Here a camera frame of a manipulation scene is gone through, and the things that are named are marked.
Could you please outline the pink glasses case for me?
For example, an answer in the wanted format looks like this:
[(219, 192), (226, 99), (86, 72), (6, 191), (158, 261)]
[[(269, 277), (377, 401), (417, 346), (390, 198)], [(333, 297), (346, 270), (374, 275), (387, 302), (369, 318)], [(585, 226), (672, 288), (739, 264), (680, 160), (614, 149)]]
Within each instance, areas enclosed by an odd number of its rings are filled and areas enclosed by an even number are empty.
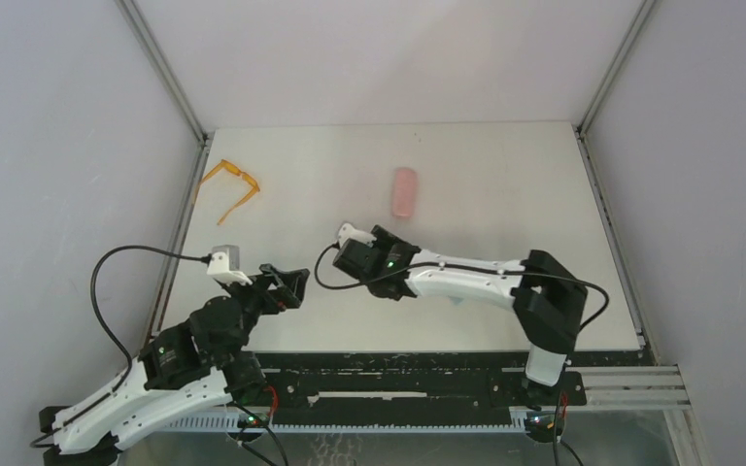
[(394, 171), (390, 211), (395, 218), (410, 218), (416, 210), (419, 177), (415, 170), (399, 167)]

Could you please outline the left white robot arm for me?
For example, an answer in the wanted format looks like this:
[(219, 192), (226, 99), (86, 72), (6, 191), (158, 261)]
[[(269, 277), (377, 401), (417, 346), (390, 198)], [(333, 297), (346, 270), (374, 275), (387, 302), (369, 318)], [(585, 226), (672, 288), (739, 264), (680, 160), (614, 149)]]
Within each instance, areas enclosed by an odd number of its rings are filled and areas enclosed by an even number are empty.
[(84, 401), (41, 410), (40, 428), (51, 439), (44, 463), (114, 465), (122, 451), (176, 420), (262, 396), (267, 381), (246, 349), (250, 334), (262, 316), (299, 308), (309, 277), (308, 269), (263, 264), (162, 330)]

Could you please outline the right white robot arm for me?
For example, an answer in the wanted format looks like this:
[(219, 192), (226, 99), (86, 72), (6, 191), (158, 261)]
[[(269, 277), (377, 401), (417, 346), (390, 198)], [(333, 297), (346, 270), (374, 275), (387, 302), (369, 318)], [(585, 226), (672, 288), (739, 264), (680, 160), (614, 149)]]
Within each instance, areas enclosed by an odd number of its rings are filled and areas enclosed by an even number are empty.
[(336, 234), (333, 266), (373, 296), (444, 297), (493, 305), (513, 313), (530, 349), (531, 383), (554, 387), (575, 350), (590, 284), (575, 278), (544, 250), (520, 260), (453, 257), (408, 243), (381, 226), (364, 232), (350, 223)]

